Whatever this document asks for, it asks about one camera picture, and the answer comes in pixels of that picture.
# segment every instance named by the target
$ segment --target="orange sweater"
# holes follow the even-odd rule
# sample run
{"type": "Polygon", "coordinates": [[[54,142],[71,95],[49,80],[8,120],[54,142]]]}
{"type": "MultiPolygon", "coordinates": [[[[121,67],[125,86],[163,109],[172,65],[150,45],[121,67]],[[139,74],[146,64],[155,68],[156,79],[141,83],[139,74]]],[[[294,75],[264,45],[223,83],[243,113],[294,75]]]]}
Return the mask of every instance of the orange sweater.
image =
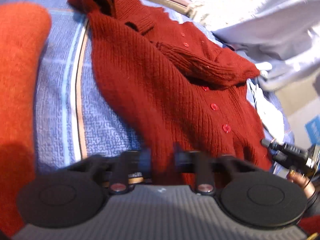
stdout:
{"type": "Polygon", "coordinates": [[[50,15],[36,4],[0,6],[0,229],[9,236],[23,225],[17,192],[35,175],[33,96],[50,28],[50,15]]]}

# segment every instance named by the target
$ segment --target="light blue fabric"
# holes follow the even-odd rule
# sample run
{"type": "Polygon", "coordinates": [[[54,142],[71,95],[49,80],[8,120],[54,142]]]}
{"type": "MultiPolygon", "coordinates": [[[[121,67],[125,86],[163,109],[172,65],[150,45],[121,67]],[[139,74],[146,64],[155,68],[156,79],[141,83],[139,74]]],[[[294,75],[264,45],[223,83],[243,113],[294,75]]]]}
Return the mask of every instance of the light blue fabric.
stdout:
{"type": "MultiPolygon", "coordinates": [[[[39,74],[35,93],[35,147],[39,172],[48,172],[64,167],[76,160],[72,136],[71,74],[75,61],[80,33],[85,16],[75,12],[67,0],[0,0],[0,3],[32,1],[46,7],[52,17],[52,28],[40,58],[39,74]]],[[[142,0],[148,6],[159,5],[142,0]]],[[[172,20],[182,23],[189,18],[165,8],[172,20]]],[[[211,41],[222,44],[199,24],[195,24],[211,41]]],[[[141,138],[128,127],[108,106],[95,84],[91,68],[91,37],[86,44],[82,74],[81,101],[87,155],[115,156],[129,149],[139,149],[141,138]]],[[[274,93],[267,98],[281,109],[274,93]]],[[[247,99],[253,103],[248,90],[247,99]]],[[[293,134],[286,124],[286,141],[293,142],[293,134]]]]}

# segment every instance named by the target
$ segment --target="bed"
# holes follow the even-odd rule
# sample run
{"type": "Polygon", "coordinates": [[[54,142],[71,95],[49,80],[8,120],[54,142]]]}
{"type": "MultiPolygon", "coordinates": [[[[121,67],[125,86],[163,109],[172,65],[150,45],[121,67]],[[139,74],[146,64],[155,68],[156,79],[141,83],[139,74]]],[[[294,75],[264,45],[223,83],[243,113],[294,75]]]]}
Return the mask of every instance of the bed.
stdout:
{"type": "MultiPolygon", "coordinates": [[[[39,62],[34,103],[37,172],[50,172],[94,154],[116,156],[125,150],[141,148],[142,139],[117,116],[97,89],[86,17],[74,11],[67,0],[0,0],[0,3],[16,1],[38,3],[46,7],[52,17],[51,32],[39,62]]],[[[142,2],[160,6],[146,0],[142,2]]],[[[165,8],[165,11],[179,23],[191,21],[172,9],[165,8]]],[[[211,32],[195,25],[209,40],[223,46],[211,32]]],[[[273,92],[265,93],[265,97],[282,111],[273,92]]],[[[254,107],[249,89],[247,100],[254,107]]],[[[284,141],[294,143],[285,115],[284,127],[284,141]]],[[[266,130],[265,135],[271,139],[266,130]]]]}

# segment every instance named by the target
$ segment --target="red knit cardigan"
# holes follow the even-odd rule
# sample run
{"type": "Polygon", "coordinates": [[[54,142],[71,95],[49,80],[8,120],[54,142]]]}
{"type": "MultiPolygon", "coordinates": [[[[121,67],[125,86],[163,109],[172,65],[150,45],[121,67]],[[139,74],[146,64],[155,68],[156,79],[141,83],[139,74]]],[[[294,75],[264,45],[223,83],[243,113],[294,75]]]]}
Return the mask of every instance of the red knit cardigan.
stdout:
{"type": "Polygon", "coordinates": [[[246,80],[259,75],[254,64],[193,23],[170,20],[163,8],[139,0],[68,2],[87,14],[97,86],[151,148],[157,183],[173,183],[174,142],[270,168],[261,120],[246,100],[246,80]]]}

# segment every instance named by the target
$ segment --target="black cable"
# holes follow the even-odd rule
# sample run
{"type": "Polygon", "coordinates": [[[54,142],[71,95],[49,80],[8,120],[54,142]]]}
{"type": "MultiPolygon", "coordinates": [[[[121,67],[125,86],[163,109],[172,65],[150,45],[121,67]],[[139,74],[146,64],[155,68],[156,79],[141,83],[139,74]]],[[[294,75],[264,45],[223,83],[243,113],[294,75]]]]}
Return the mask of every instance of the black cable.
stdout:
{"type": "Polygon", "coordinates": [[[304,186],[303,189],[305,189],[309,185],[310,181],[315,177],[315,175],[316,175],[316,171],[313,173],[312,177],[309,179],[308,183],[304,186]]]}

